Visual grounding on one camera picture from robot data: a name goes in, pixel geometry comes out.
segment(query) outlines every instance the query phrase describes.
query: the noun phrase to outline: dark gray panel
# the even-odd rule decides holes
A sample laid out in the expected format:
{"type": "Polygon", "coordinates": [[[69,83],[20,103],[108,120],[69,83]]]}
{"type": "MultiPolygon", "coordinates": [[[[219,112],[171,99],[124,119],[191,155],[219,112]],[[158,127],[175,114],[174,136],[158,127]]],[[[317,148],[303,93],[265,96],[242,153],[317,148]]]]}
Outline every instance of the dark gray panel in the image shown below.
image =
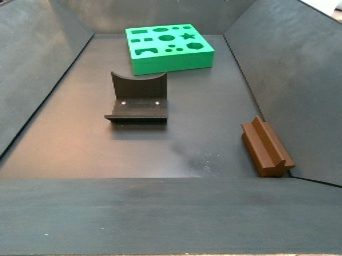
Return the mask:
{"type": "Polygon", "coordinates": [[[203,34],[223,34],[254,0],[61,0],[96,33],[130,27],[191,23],[203,34]]]}
{"type": "Polygon", "coordinates": [[[168,73],[167,125],[112,125],[124,35],[96,36],[0,165],[1,178],[255,177],[240,124],[258,108],[223,36],[214,67],[168,73]]]}
{"type": "Polygon", "coordinates": [[[294,179],[7,180],[0,254],[341,254],[341,197],[294,179]]]}
{"type": "Polygon", "coordinates": [[[226,37],[293,173],[341,185],[341,24],[299,1],[259,0],[226,37]]]}
{"type": "Polygon", "coordinates": [[[0,154],[91,36],[57,1],[12,1],[0,7],[0,154]]]}

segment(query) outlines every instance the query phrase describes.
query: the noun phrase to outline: green foam block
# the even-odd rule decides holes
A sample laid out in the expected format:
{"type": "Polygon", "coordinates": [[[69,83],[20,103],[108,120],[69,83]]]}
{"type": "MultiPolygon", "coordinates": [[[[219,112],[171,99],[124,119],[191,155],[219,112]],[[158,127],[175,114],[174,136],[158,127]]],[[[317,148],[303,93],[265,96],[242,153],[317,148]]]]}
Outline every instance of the green foam block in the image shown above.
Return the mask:
{"type": "Polygon", "coordinates": [[[191,24],[126,29],[135,75],[212,67],[214,52],[191,24]]]}

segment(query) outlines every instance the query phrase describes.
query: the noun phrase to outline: wooden block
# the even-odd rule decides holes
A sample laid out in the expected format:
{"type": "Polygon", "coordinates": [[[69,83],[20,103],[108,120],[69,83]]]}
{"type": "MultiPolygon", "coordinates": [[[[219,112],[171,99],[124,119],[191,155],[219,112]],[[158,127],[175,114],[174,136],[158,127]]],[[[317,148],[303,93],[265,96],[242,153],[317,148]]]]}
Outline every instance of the wooden block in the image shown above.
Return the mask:
{"type": "Polygon", "coordinates": [[[251,123],[242,124],[242,128],[242,139],[261,177],[283,177],[295,164],[274,129],[259,116],[251,123]]]}

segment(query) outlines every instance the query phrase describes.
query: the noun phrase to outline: star-shaped cutout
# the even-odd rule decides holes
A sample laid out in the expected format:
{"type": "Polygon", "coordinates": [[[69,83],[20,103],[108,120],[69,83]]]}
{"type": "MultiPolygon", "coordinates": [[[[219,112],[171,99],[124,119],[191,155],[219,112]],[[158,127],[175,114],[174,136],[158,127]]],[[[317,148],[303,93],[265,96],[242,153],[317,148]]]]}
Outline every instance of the star-shaped cutout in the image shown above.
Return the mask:
{"type": "Polygon", "coordinates": [[[186,33],[184,35],[182,35],[182,37],[184,39],[195,39],[195,35],[190,35],[188,33],[186,33]]]}

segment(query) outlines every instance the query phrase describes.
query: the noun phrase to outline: gray metal surface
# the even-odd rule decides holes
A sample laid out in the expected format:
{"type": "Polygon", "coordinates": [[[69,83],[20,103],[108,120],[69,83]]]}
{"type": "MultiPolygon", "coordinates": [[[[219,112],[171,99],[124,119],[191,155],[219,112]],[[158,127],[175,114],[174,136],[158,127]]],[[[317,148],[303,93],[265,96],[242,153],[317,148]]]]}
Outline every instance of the gray metal surface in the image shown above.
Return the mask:
{"type": "Polygon", "coordinates": [[[255,177],[240,124],[258,108],[223,36],[211,69],[168,73],[168,123],[112,125],[124,35],[96,36],[0,163],[0,178],[255,177]]]}
{"type": "Polygon", "coordinates": [[[91,36],[57,1],[0,7],[0,155],[91,36]]]}
{"type": "Polygon", "coordinates": [[[342,27],[295,0],[258,0],[226,33],[293,174],[342,185],[342,27]]]}
{"type": "Polygon", "coordinates": [[[341,198],[294,179],[5,180],[0,254],[341,254],[341,198]]]}
{"type": "Polygon", "coordinates": [[[222,35],[254,0],[61,0],[95,33],[123,34],[130,27],[191,23],[222,35]]]}

